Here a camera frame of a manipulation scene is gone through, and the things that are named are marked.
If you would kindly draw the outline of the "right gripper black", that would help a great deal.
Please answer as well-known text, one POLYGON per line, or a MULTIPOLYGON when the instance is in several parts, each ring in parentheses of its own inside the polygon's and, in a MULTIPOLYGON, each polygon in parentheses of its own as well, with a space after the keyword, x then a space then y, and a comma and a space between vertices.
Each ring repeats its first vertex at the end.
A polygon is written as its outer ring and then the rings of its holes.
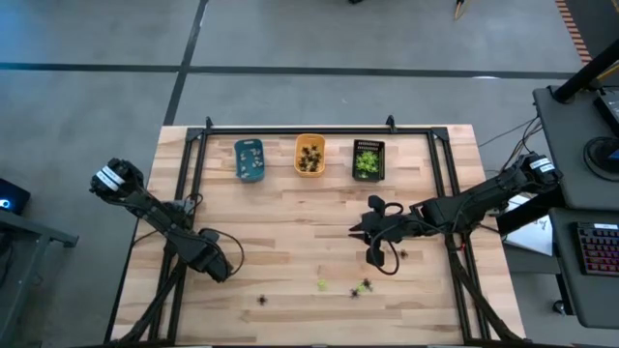
POLYGON ((402 214, 400 203, 387 203, 377 195, 368 198, 368 206, 371 211, 365 214, 365 223, 359 222, 349 228, 350 231, 365 233, 350 233, 349 237, 367 244, 367 261, 372 266, 383 267, 385 253, 380 250, 380 245, 383 241, 390 246, 401 242, 406 233, 407 218, 402 214))

